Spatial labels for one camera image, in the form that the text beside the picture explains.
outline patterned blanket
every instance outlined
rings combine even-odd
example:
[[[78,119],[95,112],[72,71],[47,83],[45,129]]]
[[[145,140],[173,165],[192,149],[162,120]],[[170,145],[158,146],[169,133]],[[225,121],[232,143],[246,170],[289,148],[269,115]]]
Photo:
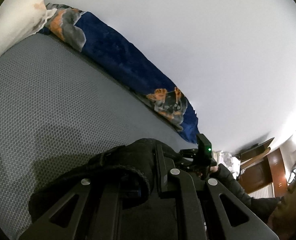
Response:
[[[180,89],[124,36],[84,12],[64,4],[40,31],[54,33],[74,49],[100,64],[147,106],[166,118],[188,142],[196,143],[198,118]]]

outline textured gray surface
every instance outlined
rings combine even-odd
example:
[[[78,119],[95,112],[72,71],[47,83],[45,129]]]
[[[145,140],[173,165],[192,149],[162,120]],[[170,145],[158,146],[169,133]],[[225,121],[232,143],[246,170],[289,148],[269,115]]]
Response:
[[[35,189],[139,138],[194,147],[56,38],[36,34],[13,46],[0,58],[0,227],[18,238]]]

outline white radiator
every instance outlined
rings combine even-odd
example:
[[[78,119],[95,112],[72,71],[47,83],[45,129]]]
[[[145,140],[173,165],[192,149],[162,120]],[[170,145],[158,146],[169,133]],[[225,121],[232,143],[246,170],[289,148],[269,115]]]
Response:
[[[268,197],[274,197],[273,192],[273,185],[272,183],[249,194],[249,196],[254,198],[268,198]]]

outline triangular cutout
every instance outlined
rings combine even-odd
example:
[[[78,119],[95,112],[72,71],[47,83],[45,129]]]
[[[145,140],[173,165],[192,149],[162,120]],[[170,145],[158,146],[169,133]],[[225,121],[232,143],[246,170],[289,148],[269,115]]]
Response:
[[[75,206],[77,205],[79,195],[74,195],[62,208],[56,212],[51,218],[50,222],[62,228],[67,228],[71,220]]]
[[[249,221],[249,217],[243,213],[225,194],[220,195],[227,217],[232,227],[239,226]]]

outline round metal bolt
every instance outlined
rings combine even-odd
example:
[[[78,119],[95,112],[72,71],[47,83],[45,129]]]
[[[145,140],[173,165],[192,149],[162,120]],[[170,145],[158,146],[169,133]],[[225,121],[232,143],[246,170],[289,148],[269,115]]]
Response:
[[[172,175],[178,175],[178,174],[180,173],[180,170],[178,170],[178,169],[171,169],[171,170],[170,170],[170,173],[171,173]]]
[[[88,179],[88,178],[82,179],[81,184],[82,185],[89,185],[90,184],[90,179]]]
[[[214,178],[210,178],[210,179],[208,179],[208,183],[211,186],[216,186],[218,184],[218,181]]]

